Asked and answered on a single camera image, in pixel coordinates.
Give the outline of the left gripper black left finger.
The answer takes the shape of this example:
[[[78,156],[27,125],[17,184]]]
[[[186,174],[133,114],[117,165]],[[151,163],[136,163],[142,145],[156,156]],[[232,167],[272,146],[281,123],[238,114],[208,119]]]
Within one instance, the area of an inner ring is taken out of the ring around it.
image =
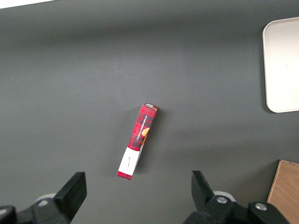
[[[28,208],[0,207],[2,224],[69,224],[87,196],[85,172],[76,172],[57,192],[39,197]]]

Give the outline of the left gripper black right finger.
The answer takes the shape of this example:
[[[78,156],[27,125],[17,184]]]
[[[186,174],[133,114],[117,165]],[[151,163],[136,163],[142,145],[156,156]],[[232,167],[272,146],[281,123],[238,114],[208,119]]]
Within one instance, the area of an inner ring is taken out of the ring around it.
[[[273,205],[250,202],[242,207],[234,199],[215,194],[201,171],[192,172],[192,198],[197,211],[185,224],[287,224],[287,219]]]

